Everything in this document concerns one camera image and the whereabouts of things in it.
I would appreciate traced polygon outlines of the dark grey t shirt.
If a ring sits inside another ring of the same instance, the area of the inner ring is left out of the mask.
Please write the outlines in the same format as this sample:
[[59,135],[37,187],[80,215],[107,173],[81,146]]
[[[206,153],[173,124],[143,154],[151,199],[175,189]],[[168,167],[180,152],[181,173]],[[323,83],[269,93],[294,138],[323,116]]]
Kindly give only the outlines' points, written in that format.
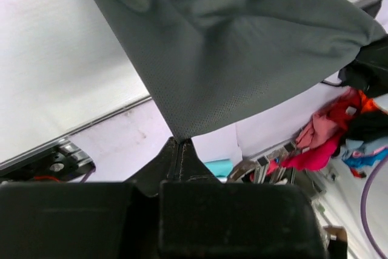
[[348,0],[94,0],[177,141],[267,110],[384,29]]

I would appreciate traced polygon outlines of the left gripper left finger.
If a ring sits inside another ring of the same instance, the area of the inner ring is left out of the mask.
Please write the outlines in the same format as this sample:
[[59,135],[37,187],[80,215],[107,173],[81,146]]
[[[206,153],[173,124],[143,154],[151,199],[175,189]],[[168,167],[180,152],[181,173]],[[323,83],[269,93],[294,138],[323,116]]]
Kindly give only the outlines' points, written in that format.
[[158,258],[158,191],[178,144],[118,183],[1,186],[2,258]]

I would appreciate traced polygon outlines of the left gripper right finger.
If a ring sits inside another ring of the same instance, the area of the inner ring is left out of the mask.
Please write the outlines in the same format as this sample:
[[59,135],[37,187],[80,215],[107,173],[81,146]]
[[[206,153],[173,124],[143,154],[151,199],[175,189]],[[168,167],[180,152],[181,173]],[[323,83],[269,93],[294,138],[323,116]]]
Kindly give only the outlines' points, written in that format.
[[173,138],[159,187],[161,258],[327,258],[311,202],[294,185],[221,183],[190,175],[200,166],[193,144]]

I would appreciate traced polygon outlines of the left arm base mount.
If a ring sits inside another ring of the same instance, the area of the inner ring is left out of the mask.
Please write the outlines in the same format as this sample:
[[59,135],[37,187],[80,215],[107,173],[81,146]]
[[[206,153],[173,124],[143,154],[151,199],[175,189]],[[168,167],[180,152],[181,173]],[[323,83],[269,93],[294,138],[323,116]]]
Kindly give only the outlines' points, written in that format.
[[1,164],[1,183],[88,180],[96,170],[93,159],[69,140],[59,140]]

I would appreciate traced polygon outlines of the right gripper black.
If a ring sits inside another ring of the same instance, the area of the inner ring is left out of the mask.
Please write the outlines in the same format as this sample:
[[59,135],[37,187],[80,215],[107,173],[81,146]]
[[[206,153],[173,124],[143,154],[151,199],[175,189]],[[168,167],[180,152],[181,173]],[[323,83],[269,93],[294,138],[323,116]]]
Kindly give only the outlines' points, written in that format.
[[368,98],[387,94],[387,35],[360,49],[355,59],[343,67],[341,87],[361,90]]

